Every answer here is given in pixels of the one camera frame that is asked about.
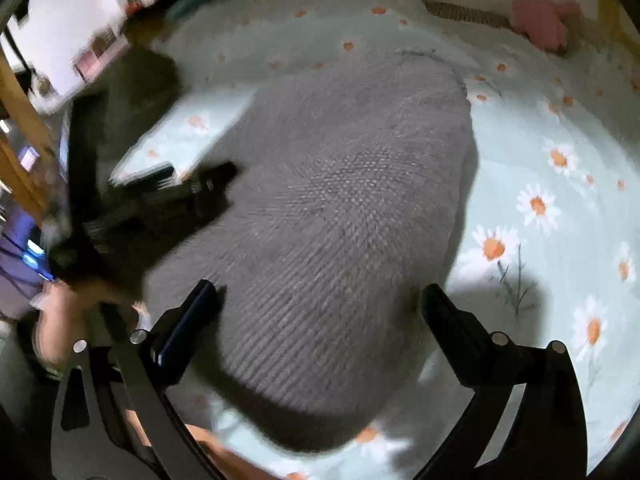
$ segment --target person's arm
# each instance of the person's arm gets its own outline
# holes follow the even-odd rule
[[[35,351],[43,364],[54,370],[64,368],[74,343],[86,338],[85,311],[101,301],[125,301],[112,286],[98,279],[83,282],[73,289],[66,283],[54,282],[44,293],[35,331]]]

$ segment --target screw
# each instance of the screw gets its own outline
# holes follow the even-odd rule
[[[554,352],[558,352],[559,354],[564,354],[566,352],[566,346],[564,346],[564,343],[561,343],[559,341],[553,341],[551,343],[551,348],[554,350]]]
[[[147,334],[148,332],[142,328],[140,328],[139,330],[134,330],[129,336],[129,341],[131,341],[134,345],[139,345],[146,339]]]
[[[76,341],[74,344],[74,352],[76,354],[83,352],[85,348],[86,348],[86,341],[84,339],[80,339]]]
[[[498,346],[506,346],[509,342],[509,338],[502,332],[494,332],[491,335],[491,341],[496,343]]]

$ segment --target blue light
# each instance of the blue light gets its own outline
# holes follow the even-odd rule
[[[42,256],[44,254],[44,249],[31,240],[27,241],[27,248],[36,256]]]
[[[25,264],[30,266],[31,269],[37,269],[38,268],[38,261],[33,256],[31,256],[29,253],[24,253],[24,255],[22,256],[22,260],[24,261]]]

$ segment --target stuffed toy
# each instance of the stuffed toy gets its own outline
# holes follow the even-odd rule
[[[563,19],[581,16],[580,5],[574,0],[513,0],[511,28],[526,34],[540,50],[560,52],[566,49],[569,33]]]

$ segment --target white wall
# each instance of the white wall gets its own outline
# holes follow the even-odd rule
[[[95,31],[120,25],[123,4],[124,0],[30,0],[28,18],[20,26],[12,18],[8,27],[27,62],[66,94],[81,83],[72,59],[88,46]],[[19,66],[4,38],[1,43],[12,66]]]

